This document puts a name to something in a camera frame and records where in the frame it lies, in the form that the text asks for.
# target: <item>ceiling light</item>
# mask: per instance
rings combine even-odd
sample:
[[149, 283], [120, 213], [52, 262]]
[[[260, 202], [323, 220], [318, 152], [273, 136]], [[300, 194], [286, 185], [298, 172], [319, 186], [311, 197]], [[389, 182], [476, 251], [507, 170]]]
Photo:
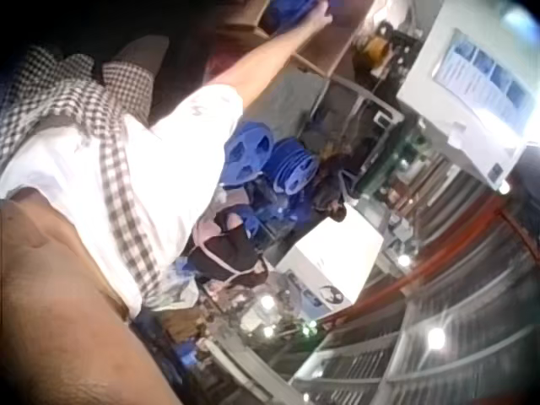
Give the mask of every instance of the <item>ceiling light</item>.
[[324, 371], [322, 369], [317, 369], [311, 377], [321, 378], [323, 374], [324, 374]]
[[273, 309], [276, 306], [276, 300], [271, 295], [263, 295], [261, 297], [261, 305], [267, 311]]
[[511, 187], [510, 187], [510, 183], [506, 180], [503, 180], [502, 184], [500, 185], [499, 187], [499, 192], [505, 196], [506, 194], [508, 194], [511, 190]]
[[262, 333], [266, 339], [269, 339], [273, 336], [273, 327], [265, 327], [262, 329]]
[[397, 263], [399, 263], [401, 267], [409, 267], [411, 264], [411, 257], [409, 255], [401, 255], [397, 258]]
[[440, 327], [434, 327], [428, 332], [428, 348], [430, 350], [441, 350], [446, 344], [445, 331]]

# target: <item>gingham shirt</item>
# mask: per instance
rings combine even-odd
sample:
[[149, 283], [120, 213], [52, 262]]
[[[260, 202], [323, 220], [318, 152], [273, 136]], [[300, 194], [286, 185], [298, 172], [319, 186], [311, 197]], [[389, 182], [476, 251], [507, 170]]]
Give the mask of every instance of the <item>gingham shirt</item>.
[[[113, 63], [104, 69], [112, 82], [101, 88], [79, 80], [91, 69], [85, 62], [67, 60], [49, 69], [52, 78], [30, 64], [32, 83], [38, 77], [41, 85], [23, 86], [23, 102], [0, 120], [0, 197], [22, 186], [40, 190], [135, 316], [213, 195], [242, 100], [229, 86], [207, 86], [148, 129], [141, 122], [149, 102], [132, 95], [151, 94], [151, 78]], [[28, 111], [43, 115], [38, 127], [27, 127]]]

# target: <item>dark hair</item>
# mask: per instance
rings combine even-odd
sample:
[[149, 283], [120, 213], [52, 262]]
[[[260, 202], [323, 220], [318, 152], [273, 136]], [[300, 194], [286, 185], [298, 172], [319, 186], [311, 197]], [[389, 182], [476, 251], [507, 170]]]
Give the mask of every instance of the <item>dark hair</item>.
[[336, 222], [343, 222], [347, 216], [347, 209], [344, 205], [340, 205], [338, 209], [330, 211], [329, 216]]
[[233, 281], [230, 283], [230, 287], [241, 285], [248, 289], [253, 289], [257, 285], [266, 283], [268, 279], [268, 266], [262, 259], [262, 256], [259, 256], [259, 260], [257, 262], [260, 262], [262, 264], [262, 268], [264, 268], [262, 273], [250, 272], [248, 274], [242, 274], [241, 276], [233, 279]]

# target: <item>wooden shelf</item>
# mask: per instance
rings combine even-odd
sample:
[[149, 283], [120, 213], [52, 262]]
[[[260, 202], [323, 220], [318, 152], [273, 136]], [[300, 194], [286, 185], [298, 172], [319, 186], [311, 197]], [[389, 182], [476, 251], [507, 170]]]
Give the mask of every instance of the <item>wooden shelf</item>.
[[332, 76], [354, 35], [364, 23], [375, 0], [342, 0], [341, 7], [331, 8], [334, 20], [315, 35], [300, 51], [300, 55], [317, 66], [323, 76]]
[[[230, 26], [249, 27], [238, 35], [253, 47], [267, 41], [270, 36], [259, 24], [271, 0], [247, 0], [243, 6], [236, 6], [226, 14], [223, 22]], [[364, 19], [375, 0], [341, 0], [331, 6], [332, 24], [315, 35], [298, 54], [294, 62], [309, 68], [323, 77], [330, 77], [336, 70], [343, 55], [348, 51], [354, 35], [364, 23]]]

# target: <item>man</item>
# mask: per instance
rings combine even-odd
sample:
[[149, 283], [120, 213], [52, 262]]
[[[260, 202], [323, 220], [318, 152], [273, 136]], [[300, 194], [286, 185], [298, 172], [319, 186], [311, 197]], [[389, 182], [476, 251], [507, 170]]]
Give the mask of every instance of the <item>man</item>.
[[249, 240], [242, 218], [227, 210], [197, 222], [183, 256], [203, 279], [217, 281], [222, 288], [252, 289], [268, 277], [267, 265]]
[[0, 116], [1, 361], [26, 401], [178, 403], [124, 320], [181, 253], [243, 109], [332, 20], [327, 7], [151, 129], [153, 67], [122, 58], [98, 86], [80, 74], [88, 59], [35, 52]]

